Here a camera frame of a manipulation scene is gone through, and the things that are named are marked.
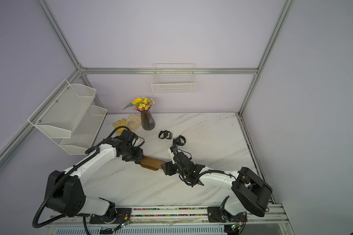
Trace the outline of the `black watch middle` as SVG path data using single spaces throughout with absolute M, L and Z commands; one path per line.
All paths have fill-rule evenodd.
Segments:
M 176 138 L 173 138 L 172 149 L 184 146 L 186 144 L 186 138 L 182 135 L 179 135 Z

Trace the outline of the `yellow artificial flowers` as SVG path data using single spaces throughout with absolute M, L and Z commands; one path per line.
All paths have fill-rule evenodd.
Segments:
M 155 101 L 153 99 L 149 99 L 147 97 L 136 98 L 135 100 L 127 104 L 123 108 L 123 110 L 127 108 L 133 108 L 136 111 L 144 112 L 148 111 L 154 104 Z

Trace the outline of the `aluminium frame rail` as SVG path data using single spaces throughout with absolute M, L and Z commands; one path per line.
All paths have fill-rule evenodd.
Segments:
M 258 73 L 257 68 L 85 68 L 83 74 L 250 74 Z

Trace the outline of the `purple glass vase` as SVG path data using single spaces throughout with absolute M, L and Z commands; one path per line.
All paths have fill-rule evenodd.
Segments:
M 153 130 L 155 128 L 155 121 L 153 119 L 153 116 L 149 110 L 146 111 L 141 111 L 140 112 L 140 117 L 141 117 L 141 124 L 142 128 L 146 131 Z

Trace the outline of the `wooden watch stand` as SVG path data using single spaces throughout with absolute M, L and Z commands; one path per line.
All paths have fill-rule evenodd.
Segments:
M 165 161 L 147 156 L 144 156 L 140 162 L 141 167 L 152 171 L 158 171 L 159 169 L 162 169 L 163 164 L 165 164 Z

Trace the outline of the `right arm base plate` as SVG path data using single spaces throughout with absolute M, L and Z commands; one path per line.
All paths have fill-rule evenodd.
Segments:
M 244 212 L 231 215 L 220 207 L 207 207 L 207 216 L 209 223 L 247 222 L 247 217 Z

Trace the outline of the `black watch left pair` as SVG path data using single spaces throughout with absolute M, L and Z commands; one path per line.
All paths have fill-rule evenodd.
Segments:
M 161 130 L 158 138 L 163 140 L 163 139 L 167 139 L 167 140 L 171 140 L 173 138 L 173 134 L 170 131 L 167 130 Z

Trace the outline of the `white mesh lower shelf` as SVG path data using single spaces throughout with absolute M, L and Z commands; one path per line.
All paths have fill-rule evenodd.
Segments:
M 63 139 L 59 146 L 69 155 L 84 155 L 94 144 L 106 114 L 106 109 L 90 105 L 71 138 Z

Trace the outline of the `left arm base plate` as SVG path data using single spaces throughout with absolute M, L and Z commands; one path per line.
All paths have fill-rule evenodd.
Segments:
M 92 215 L 90 224 L 121 224 L 129 220 L 132 208 L 115 208 L 109 210 L 105 215 Z

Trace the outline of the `yellow white work glove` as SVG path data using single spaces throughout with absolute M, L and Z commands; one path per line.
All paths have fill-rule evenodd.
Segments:
M 121 134 L 124 131 L 123 127 L 128 127 L 126 118 L 122 118 L 113 123 L 113 127 L 117 135 Z

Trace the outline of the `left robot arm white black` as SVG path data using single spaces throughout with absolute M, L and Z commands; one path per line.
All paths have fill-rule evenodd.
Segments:
M 97 145 L 85 151 L 86 157 L 64 170 L 55 170 L 47 181 L 44 201 L 37 210 L 33 228 L 41 228 L 64 217 L 98 216 L 104 223 L 112 223 L 118 213 L 115 203 L 103 198 L 87 196 L 84 185 L 106 163 L 120 157 L 125 162 L 139 164 L 143 158 L 141 146 L 145 143 L 129 128 L 120 126 L 122 133 L 112 133 Z

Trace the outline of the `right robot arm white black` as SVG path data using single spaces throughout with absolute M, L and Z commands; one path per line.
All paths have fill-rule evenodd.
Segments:
M 271 199 L 273 189 L 257 174 L 247 167 L 239 171 L 212 169 L 205 165 L 195 164 L 191 158 L 179 152 L 172 155 L 172 160 L 161 165 L 165 175 L 178 174 L 188 186 L 215 186 L 233 192 L 223 200 L 222 209 L 226 214 L 235 216 L 242 212 L 264 217 Z

